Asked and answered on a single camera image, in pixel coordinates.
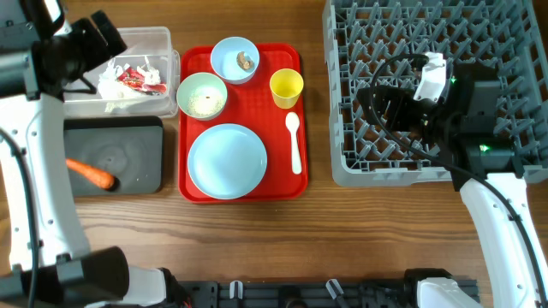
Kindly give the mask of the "white red wrapper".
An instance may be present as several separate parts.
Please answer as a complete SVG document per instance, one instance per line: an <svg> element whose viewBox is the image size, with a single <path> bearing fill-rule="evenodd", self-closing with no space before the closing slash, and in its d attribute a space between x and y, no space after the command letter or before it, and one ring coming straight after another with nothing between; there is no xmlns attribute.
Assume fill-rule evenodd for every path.
<svg viewBox="0 0 548 308"><path fill-rule="evenodd" d="M144 64L132 67L129 63L116 65L116 60L107 62L106 70L99 76L97 90L102 99L130 99L144 96L159 96L167 92L160 71L151 65L148 56Z"/></svg>

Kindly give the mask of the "yellow plastic cup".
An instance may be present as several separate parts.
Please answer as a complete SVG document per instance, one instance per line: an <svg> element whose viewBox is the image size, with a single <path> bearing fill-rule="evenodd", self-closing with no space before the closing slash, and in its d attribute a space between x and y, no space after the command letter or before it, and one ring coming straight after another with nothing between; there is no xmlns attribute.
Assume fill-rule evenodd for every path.
<svg viewBox="0 0 548 308"><path fill-rule="evenodd" d="M304 88L304 80L299 72L282 68L271 76L269 86L275 105L288 110L296 105Z"/></svg>

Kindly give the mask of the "light green bowl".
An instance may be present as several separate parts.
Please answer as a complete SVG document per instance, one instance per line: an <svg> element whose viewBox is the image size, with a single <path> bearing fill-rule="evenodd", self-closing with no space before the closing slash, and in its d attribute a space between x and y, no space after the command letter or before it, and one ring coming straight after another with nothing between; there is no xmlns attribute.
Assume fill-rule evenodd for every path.
<svg viewBox="0 0 548 308"><path fill-rule="evenodd" d="M180 110L199 121L218 117L228 100L224 82L211 73L196 73L185 78L179 85L176 101Z"/></svg>

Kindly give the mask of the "orange carrot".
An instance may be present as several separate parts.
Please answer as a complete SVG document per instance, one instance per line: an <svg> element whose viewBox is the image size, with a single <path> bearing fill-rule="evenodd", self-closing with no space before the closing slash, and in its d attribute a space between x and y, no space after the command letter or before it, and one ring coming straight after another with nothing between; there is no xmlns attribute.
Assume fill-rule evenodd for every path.
<svg viewBox="0 0 548 308"><path fill-rule="evenodd" d="M110 190L116 184L116 177L102 169L95 168L72 158L66 158L65 162L69 169L85 177L96 187L103 190Z"/></svg>

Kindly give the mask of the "light blue bowl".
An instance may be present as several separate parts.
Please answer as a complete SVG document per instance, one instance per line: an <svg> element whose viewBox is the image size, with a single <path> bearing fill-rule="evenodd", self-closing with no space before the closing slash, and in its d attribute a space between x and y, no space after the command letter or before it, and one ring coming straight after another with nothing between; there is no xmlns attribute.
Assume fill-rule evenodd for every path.
<svg viewBox="0 0 548 308"><path fill-rule="evenodd" d="M244 51L253 60L254 67L252 69L245 71L237 65L236 56L240 51ZM247 38L224 38L213 47L210 63L213 71L222 80L233 85L241 85L253 78L260 63L259 50Z"/></svg>

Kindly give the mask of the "brown food scrap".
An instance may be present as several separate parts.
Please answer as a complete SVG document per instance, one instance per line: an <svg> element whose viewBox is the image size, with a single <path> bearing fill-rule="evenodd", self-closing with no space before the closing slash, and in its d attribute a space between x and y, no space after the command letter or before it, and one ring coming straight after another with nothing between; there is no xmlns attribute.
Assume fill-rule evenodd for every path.
<svg viewBox="0 0 548 308"><path fill-rule="evenodd" d="M254 67L253 60L249 56L247 56L244 51L240 51L237 54L236 63L241 69L245 71L248 71Z"/></svg>

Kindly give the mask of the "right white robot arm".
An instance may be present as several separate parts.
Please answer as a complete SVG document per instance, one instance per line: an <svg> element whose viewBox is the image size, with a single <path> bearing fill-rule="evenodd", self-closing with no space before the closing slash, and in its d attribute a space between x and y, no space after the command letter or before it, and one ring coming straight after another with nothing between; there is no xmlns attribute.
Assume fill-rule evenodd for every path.
<svg viewBox="0 0 548 308"><path fill-rule="evenodd" d="M497 307L545 307L547 262L527 206L525 169L509 139L495 134L497 70L458 63L422 65L419 87L370 87L357 92L367 120L387 136L417 133L439 146L415 151L449 170L473 219Z"/></svg>

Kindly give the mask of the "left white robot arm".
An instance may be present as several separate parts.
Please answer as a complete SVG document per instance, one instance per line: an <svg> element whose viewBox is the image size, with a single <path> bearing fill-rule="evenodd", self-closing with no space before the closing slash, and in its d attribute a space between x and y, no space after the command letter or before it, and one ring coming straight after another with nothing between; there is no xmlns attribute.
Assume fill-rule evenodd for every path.
<svg viewBox="0 0 548 308"><path fill-rule="evenodd" d="M126 50L103 11L68 24L58 1L1 4L1 169L16 307L188 307L164 268L133 267L116 246L92 252L76 213L63 141L71 83Z"/></svg>

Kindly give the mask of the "grey dishwasher rack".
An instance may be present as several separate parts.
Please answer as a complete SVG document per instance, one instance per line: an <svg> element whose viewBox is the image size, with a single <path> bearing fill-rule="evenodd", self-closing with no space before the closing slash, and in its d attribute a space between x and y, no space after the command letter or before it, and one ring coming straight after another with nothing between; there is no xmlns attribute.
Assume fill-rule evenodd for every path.
<svg viewBox="0 0 548 308"><path fill-rule="evenodd" d="M387 139L368 123L356 93L372 80L414 89L417 74L400 54L439 52L448 63L495 68L502 94L498 135L511 139L525 179L547 177L547 50L529 1L329 1L322 14L330 87L331 169L342 187L409 186L448 181L445 169L420 160L401 143L429 156L438 147L409 133Z"/></svg>

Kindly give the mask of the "clear plastic bin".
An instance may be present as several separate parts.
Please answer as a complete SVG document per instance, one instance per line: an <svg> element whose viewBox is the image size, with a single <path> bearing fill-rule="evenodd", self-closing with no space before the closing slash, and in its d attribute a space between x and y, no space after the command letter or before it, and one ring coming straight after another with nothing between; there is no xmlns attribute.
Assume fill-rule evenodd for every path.
<svg viewBox="0 0 548 308"><path fill-rule="evenodd" d="M111 116L159 116L172 117L178 113L176 89L179 86L181 67L179 53L172 48L170 30L166 27L126 27L119 30L127 49L112 59L116 65L129 63L132 67L144 64L148 56L152 66L160 71L167 92L159 96L144 96L130 99L102 99L95 94L77 93L84 83L75 81L66 87L64 112L71 119ZM107 62L84 74L94 86L106 70Z"/></svg>

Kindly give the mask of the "white plastic spoon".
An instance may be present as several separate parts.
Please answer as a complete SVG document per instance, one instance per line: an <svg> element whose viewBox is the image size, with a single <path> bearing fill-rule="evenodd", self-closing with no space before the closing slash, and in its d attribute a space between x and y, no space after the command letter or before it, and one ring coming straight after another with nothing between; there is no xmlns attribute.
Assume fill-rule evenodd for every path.
<svg viewBox="0 0 548 308"><path fill-rule="evenodd" d="M300 127L299 116L295 112L289 112L286 116L285 125L290 134L292 172L295 175L299 175L302 172L301 155L297 139L297 131Z"/></svg>

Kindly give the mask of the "black tray bin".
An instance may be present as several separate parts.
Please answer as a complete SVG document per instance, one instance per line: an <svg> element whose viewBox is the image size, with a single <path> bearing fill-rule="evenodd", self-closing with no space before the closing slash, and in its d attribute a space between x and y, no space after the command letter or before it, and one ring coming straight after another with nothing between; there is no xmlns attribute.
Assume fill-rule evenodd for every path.
<svg viewBox="0 0 548 308"><path fill-rule="evenodd" d="M107 190L70 170L75 197L148 194L162 186L164 125L156 116L66 120L65 155L115 177Z"/></svg>

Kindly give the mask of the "red plastic tray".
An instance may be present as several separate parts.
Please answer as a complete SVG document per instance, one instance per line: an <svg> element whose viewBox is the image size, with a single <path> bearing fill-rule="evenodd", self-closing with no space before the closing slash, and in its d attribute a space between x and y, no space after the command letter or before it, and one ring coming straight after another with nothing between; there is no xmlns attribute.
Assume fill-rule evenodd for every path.
<svg viewBox="0 0 548 308"><path fill-rule="evenodd" d="M180 114L178 145L178 188L180 194L195 204L213 204L217 200L201 192L192 182L187 168L192 143L206 129L225 123L247 127L255 132L265 145L268 163L265 176L239 202L289 200L299 197L308 185L307 134L303 98L290 110L300 119L297 141L301 155L302 172L291 169L290 134L285 125L289 110L278 108L272 98L269 81L282 68L301 70L301 58L290 44L258 44L259 66L252 79L242 85L227 85L227 105L221 115L210 121L198 121Z"/></svg>

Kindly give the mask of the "large light blue plate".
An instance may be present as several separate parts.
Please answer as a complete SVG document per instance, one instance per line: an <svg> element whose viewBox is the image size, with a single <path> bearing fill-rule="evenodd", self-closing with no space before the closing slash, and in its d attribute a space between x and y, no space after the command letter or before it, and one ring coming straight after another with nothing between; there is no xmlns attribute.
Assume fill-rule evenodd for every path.
<svg viewBox="0 0 548 308"><path fill-rule="evenodd" d="M263 180L268 156L261 138L242 125L226 123L206 129L188 152L188 174L206 196L244 197Z"/></svg>

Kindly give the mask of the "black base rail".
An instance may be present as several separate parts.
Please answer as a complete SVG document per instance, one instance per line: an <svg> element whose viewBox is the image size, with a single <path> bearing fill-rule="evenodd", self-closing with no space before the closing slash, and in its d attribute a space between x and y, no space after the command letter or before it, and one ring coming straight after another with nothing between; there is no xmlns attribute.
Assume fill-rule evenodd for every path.
<svg viewBox="0 0 548 308"><path fill-rule="evenodd" d="M197 308L277 308L288 299L299 299L307 307L331 308L340 304L331 296L324 281L314 283L245 282L238 294L229 283L216 281L183 281L181 285ZM342 299L353 308L412 307L411 295L401 280L342 282Z"/></svg>

